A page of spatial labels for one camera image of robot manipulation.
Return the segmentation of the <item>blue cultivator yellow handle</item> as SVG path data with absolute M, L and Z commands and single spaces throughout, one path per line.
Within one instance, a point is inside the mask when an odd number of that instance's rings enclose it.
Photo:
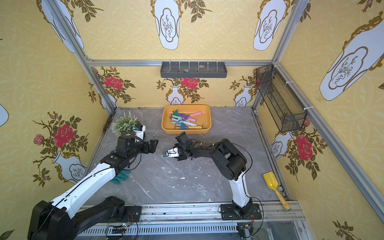
M 203 130 L 203 126 L 188 126 L 183 123 L 175 124 L 175 129 L 181 129 L 181 130 Z

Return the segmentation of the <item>orange plastic storage box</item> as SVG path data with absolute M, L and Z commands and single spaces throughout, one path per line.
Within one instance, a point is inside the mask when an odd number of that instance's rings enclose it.
M 164 109 L 162 129 L 166 134 L 206 134 L 211 127 L 211 111 L 206 105 L 174 105 Z

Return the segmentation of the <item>light blue hand rake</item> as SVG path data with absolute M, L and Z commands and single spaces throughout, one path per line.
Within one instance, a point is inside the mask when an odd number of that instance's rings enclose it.
M 185 121 L 182 119 L 182 117 L 173 116 L 173 115 L 171 116 L 171 123 L 173 123 L 173 124 L 182 123 L 182 124 L 185 124 L 187 126 L 197 126 L 196 123 Z
M 197 126 L 197 124 L 195 124 L 195 123 L 188 122 L 188 121 L 183 121 L 183 120 L 180 120 L 180 121 L 171 120 L 171 123 L 173 123 L 173 124 L 184 124 L 186 126 L 193 126 L 193 127 Z

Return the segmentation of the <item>purple rake pink handle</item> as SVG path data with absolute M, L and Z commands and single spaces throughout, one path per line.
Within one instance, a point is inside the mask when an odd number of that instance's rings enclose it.
M 180 115 L 184 121 L 189 121 L 189 122 L 194 122 L 194 123 L 197 121 L 194 117 L 200 116 L 202 114 L 203 114 L 202 112 L 195 112 L 195 113 L 192 113 L 189 115 L 180 113 Z

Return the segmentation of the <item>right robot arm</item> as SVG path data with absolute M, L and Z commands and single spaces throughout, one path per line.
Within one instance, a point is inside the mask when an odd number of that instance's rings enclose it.
M 253 204 L 249 196 L 244 175 L 247 171 L 247 159 L 238 150 L 237 145 L 227 139 L 216 143 L 202 143 L 192 140 L 185 132 L 176 137 L 177 149 L 174 156 L 178 161 L 188 158 L 208 158 L 211 159 L 220 171 L 222 176 L 230 181 L 233 194 L 233 204 L 242 214 L 250 211 Z

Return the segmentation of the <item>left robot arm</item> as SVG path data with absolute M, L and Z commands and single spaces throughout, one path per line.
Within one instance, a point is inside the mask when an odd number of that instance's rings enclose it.
M 137 156 L 153 154 L 158 143 L 158 140 L 145 142 L 134 132 L 120 136 L 116 149 L 82 180 L 52 201 L 41 201 L 33 208 L 27 238 L 73 240 L 102 221 L 125 219 L 125 201 L 114 196 L 84 211 L 80 208 L 107 182 L 126 170 Z

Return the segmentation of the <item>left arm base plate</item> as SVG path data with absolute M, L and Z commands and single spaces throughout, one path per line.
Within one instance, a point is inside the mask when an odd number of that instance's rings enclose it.
M 138 223 L 140 221 L 141 214 L 142 206 L 125 206 L 121 221 L 125 223 Z

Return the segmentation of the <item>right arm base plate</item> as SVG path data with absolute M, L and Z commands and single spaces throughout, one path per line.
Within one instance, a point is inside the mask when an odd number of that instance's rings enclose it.
M 222 204 L 219 207 L 221 218 L 224 221 L 235 220 L 261 220 L 262 211 L 258 204 L 249 203 L 243 208 L 236 204 Z

